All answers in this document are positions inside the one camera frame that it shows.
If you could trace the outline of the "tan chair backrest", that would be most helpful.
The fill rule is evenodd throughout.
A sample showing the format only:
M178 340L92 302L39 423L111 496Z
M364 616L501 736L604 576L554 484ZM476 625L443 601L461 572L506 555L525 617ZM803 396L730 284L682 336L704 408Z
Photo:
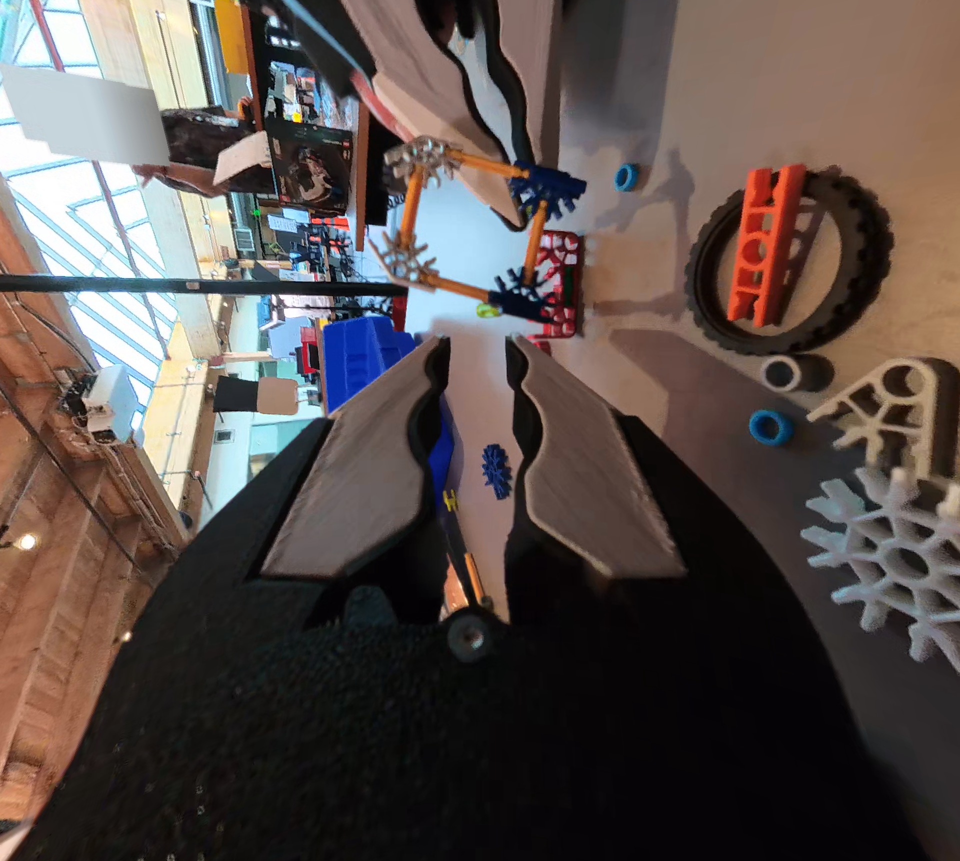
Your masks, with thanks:
M299 411L299 384L292 378L261 377L255 383L254 411L292 418Z

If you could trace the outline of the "blue snowflake connector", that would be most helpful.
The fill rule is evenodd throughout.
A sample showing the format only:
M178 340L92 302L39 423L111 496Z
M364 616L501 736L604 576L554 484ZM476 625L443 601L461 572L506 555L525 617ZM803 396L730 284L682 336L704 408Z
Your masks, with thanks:
M496 500L507 499L512 491L512 470L506 450L498 443L491 443L482 452L484 483L493 491Z

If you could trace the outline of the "colourful rod connector toy model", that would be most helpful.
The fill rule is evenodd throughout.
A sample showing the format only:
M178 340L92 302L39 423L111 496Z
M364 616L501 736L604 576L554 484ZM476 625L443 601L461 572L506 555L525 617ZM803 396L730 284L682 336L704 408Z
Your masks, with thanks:
M535 267L542 235L547 224L573 212L587 190L587 183L565 171L532 162L504 163L468 153L435 137L422 135L393 147L385 154L385 165L405 183L402 219L394 235L384 235L382 247L373 252L391 283L428 293L438 291L467 298L486 317L512 316L529 323L545 323L543 300L535 285ZM517 201L526 225L527 243L522 264L509 268L494 279L492 289L476 287L442 277L436 260L428 258L428 246L418 243L416 224L427 184L442 175L452 179L464 170L474 170L483 179L507 183L508 193Z

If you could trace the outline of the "black toy car box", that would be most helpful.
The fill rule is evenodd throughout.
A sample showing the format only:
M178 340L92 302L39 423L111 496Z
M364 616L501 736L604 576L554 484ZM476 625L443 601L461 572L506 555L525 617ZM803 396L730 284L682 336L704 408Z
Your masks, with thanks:
M324 216L346 214L352 191L354 134L282 119L267 121L265 131L279 202Z

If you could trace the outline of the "blue plastic bin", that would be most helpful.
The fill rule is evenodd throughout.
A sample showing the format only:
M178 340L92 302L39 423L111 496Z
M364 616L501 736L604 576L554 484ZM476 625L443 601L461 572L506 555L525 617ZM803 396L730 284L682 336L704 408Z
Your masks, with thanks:
M328 414L342 407L422 343L419 335L397 330L388 315L331 322L319 335L323 405ZM429 455L438 509L445 500L454 452L452 417L447 399L439 398L440 433Z

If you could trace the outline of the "red connectors with green clip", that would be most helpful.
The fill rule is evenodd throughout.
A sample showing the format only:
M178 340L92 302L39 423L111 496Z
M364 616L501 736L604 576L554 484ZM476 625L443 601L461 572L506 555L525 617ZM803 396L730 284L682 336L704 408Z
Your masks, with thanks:
M574 232L546 230L541 235L534 285L547 321L535 323L528 339L544 351L550 343L573 339L582 332L584 248L585 238Z

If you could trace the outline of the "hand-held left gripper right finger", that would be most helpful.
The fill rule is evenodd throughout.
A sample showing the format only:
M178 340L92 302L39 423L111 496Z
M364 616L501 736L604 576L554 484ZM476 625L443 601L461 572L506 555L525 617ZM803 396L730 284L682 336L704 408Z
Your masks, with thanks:
M678 582L687 565L619 412L531 339L506 341L521 452L505 552L510 621L639 582Z

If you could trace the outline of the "white snowflake connector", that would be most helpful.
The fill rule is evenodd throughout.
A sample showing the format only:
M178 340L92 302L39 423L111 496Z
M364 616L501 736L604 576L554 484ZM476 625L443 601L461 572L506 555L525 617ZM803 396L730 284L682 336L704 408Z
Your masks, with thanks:
M858 487L821 483L806 507L834 529L814 525L800 536L818 549L814 569L845 569L851 582L831 592L837 606L858 605L868 634L898 615L915 663L942 656L959 672L959 486L950 483L932 508L921 505L920 480L896 467L854 471Z

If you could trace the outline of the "yellow bin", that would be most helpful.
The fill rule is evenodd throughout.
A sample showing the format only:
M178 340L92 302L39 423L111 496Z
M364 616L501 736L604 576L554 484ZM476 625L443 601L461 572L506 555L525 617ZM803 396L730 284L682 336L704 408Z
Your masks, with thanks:
M214 14L225 71L249 75L243 7L238 0L214 0Z

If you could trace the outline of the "black toy tyre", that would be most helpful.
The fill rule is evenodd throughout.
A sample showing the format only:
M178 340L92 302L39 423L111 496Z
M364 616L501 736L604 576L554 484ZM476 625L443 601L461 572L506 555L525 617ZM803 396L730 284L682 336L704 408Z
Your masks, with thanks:
M893 248L888 216L854 178L837 170L806 169L782 307L776 324L754 327L750 317L727 319L744 190L713 211L690 249L683 275L687 308L702 334L725 351L765 357L817 350L851 327L878 295ZM783 327L788 296L807 261L804 250L817 236L817 220L830 221L837 232L835 272L816 307L794 326Z

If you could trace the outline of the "orange toy rod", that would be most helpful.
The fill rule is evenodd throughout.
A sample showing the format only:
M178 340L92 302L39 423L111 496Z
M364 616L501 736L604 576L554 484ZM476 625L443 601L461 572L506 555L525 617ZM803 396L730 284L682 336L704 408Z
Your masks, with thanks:
M495 610L495 603L484 587L474 555L470 551L467 551L463 555L463 560L469 580L472 602L479 605L485 611L492 613Z

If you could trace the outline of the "pale grey connector piece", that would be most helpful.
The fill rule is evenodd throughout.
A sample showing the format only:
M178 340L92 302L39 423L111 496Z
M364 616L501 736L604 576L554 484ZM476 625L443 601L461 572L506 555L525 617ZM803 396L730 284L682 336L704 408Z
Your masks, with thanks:
M860 450L869 468L945 478L957 452L958 368L937 358L893 358L823 399L805 419L836 427L832 447Z

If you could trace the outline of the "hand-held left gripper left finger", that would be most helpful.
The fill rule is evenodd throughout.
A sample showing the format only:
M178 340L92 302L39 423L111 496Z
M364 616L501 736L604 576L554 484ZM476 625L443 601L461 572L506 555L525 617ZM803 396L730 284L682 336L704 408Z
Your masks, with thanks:
M450 565L439 522L452 460L450 347L429 337L333 411L279 521L260 576L318 584L320 623L360 588L381 591L402 624L439 620Z

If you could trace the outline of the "black stand pole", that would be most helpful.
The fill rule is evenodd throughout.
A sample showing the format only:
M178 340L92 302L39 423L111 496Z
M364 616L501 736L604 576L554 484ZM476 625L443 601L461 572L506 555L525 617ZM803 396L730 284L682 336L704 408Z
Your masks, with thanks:
M221 295L231 297L267 297L302 295L333 299L405 298L408 289L391 282L326 282L283 279L175 279L126 278L106 276L49 274L2 274L1 292L10 294L167 294L177 296Z

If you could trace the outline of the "orange connector piece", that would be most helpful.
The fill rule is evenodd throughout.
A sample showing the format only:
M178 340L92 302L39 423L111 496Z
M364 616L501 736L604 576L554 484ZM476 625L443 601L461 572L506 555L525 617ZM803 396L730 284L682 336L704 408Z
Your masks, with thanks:
M807 167L750 172L743 193L726 318L774 326L783 307L787 267Z

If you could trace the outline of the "small grey spacer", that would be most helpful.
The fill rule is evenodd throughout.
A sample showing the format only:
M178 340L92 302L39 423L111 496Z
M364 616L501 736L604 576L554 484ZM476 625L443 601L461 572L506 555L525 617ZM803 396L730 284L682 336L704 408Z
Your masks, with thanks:
M759 368L760 383L781 395L817 394L828 388L833 379L833 364L809 353L773 355L764 359Z

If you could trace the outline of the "wooden desk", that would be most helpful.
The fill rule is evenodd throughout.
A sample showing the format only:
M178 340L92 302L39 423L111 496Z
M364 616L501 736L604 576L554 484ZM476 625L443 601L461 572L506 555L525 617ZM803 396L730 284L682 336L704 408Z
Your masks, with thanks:
M388 225L390 213L388 186L384 181L384 156L400 139L371 114L366 105L357 104L357 125L353 159L353 241L363 253L370 238Z

